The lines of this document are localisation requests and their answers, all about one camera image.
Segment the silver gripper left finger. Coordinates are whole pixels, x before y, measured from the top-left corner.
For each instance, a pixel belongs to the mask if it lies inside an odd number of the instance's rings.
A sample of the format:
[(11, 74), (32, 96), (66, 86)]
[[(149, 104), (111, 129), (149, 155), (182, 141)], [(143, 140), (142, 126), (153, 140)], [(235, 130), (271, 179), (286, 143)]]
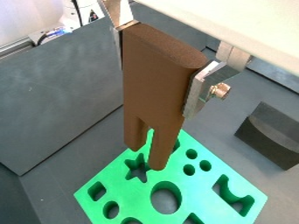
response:
[(113, 23), (119, 65), (123, 66), (123, 31), (139, 23), (134, 18), (130, 0), (102, 0), (102, 8)]

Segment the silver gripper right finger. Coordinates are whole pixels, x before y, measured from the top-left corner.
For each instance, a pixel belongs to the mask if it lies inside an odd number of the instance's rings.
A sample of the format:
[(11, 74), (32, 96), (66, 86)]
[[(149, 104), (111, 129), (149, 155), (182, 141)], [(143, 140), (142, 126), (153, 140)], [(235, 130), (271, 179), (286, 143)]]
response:
[(239, 74), (251, 55), (234, 45), (222, 41), (217, 52), (217, 60), (211, 60), (191, 76), (182, 114), (187, 119), (195, 117), (213, 97), (226, 99), (231, 87), (225, 83)]

